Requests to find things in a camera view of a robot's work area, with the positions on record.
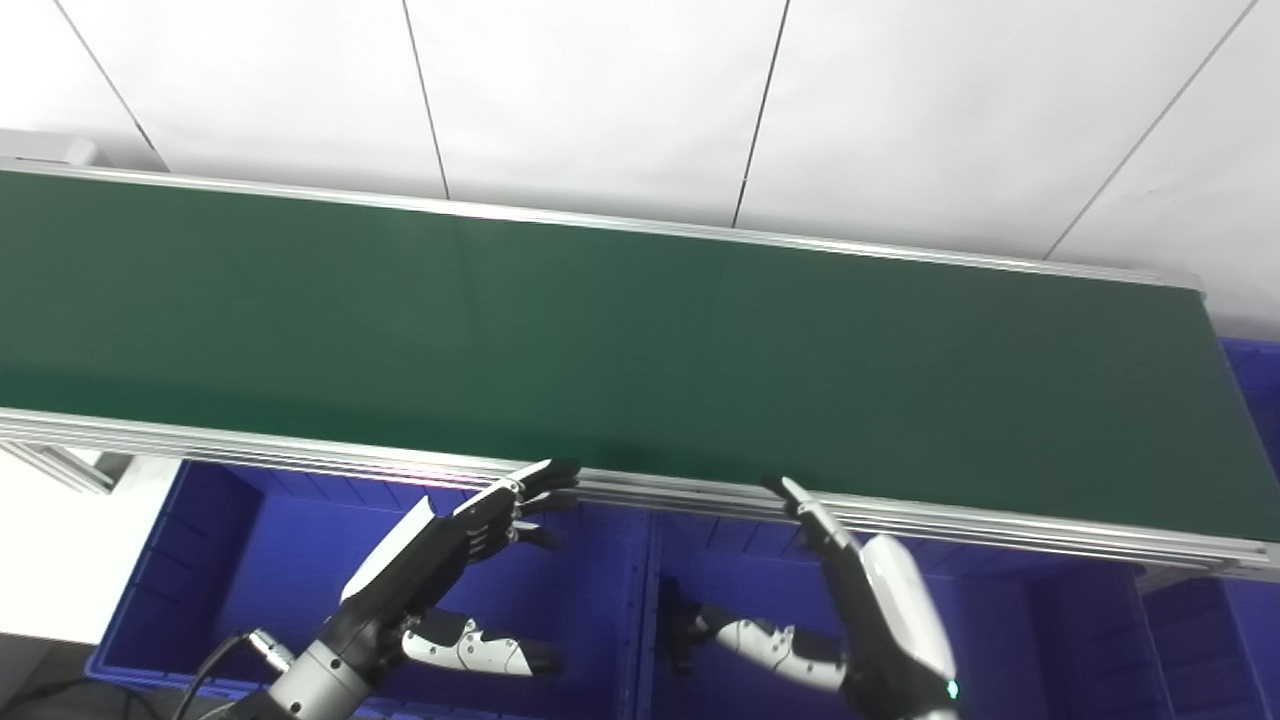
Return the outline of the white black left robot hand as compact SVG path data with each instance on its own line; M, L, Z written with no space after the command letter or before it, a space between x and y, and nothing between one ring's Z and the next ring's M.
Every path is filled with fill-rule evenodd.
M467 568L513 544L557 548L553 533L525 518L573 509L580 471L572 459L541 460L494 480L447 514L422 498L348 580L319 643L338 667L370 687L404 661L503 676L561 673L564 657L554 644L485 629L438 602Z

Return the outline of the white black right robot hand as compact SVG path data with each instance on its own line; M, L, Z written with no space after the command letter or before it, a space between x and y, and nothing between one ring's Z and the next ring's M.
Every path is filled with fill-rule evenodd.
M841 696L865 719L957 719L957 662L933 596L910 551L892 536L861 542L797 480L765 475L817 556L846 643L716 603L677 624L787 682Z

